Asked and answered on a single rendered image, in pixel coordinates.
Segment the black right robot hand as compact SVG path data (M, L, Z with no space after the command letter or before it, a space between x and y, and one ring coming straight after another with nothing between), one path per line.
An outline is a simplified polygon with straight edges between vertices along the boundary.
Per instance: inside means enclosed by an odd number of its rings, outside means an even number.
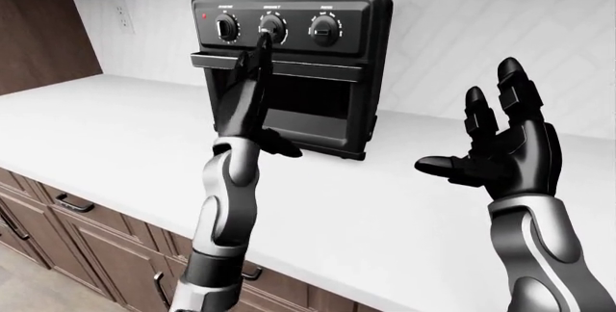
M494 200L555 195L562 169L560 143L554 127L544 120L535 84L515 58L498 65L498 89L507 129L499 130L483 91L473 86L466 92L464 110L465 129L472 139L468 154L423 157L415 169L451 184L484 187Z

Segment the black toaster oven body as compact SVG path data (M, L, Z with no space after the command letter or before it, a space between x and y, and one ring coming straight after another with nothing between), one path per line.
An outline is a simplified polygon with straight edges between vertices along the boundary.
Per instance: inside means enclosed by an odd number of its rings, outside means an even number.
M382 60L384 71L393 8L392 0L192 0L200 46L192 64L203 68L210 102L218 104L240 54L256 47L262 17L275 14L286 23L287 35L282 43L272 43L272 62L278 55L349 57ZM221 13L233 15L240 25L234 42L218 37ZM339 37L329 47L316 45L310 35L312 22L322 15L339 26Z

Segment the black oven middle knob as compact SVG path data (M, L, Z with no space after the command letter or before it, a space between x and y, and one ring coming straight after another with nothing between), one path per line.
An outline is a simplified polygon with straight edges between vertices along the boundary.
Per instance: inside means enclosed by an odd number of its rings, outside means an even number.
M261 33L269 34L274 44L282 43L287 35L286 23L280 16L275 14L263 16L259 29Z

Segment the black oven knob vertical pointer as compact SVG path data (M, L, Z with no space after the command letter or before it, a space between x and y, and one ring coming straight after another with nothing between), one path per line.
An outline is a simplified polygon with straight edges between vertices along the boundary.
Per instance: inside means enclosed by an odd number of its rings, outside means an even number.
M221 13L217 16L216 30L219 39L225 42L234 42L240 35L240 25L235 17L229 13Z

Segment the black oven knob horizontal pointer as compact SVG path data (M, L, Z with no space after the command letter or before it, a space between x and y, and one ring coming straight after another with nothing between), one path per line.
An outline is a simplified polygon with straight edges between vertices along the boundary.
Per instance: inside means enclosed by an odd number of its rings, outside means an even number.
M329 47L333 45L339 37L339 26L332 16L318 16L312 22L310 35L316 45Z

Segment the black toaster oven door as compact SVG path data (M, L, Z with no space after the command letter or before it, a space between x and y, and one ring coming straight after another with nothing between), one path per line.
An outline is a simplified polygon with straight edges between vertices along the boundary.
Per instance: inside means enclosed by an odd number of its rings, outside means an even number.
M363 161L382 71L382 60L278 55L264 125L302 149Z

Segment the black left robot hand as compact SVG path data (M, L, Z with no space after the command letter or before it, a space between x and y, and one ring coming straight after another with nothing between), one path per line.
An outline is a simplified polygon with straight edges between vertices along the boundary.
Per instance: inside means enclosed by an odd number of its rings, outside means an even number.
M271 155L300 158L302 152L294 143L264 127L272 69L272 39L262 32L256 47L240 54L227 78L214 112L216 132L221 138L247 139Z

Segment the white wall power outlet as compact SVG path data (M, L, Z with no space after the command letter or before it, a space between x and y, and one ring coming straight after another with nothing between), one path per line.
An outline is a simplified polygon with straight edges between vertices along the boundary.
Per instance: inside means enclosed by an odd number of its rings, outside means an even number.
M115 6L115 12L118 19L120 30L123 34L134 34L131 16L128 11L120 5Z

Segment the brown wooden tall cabinet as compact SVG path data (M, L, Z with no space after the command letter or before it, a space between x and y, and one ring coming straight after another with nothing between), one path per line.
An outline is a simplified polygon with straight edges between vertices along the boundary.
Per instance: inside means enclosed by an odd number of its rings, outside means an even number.
M74 0L0 0L0 95L101 73Z

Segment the brown wooden base cabinets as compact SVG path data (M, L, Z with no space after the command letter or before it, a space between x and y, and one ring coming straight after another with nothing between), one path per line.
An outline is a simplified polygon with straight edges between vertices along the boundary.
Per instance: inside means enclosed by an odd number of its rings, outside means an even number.
M2 245L130 312L168 312L153 276L165 274L162 285L170 302L188 263L190 239L96 203L89 213L74 213L55 204L54 197L62 193L0 168L0 207L30 236L18 239L0 219ZM257 281L244 281L232 312L380 312L263 269Z

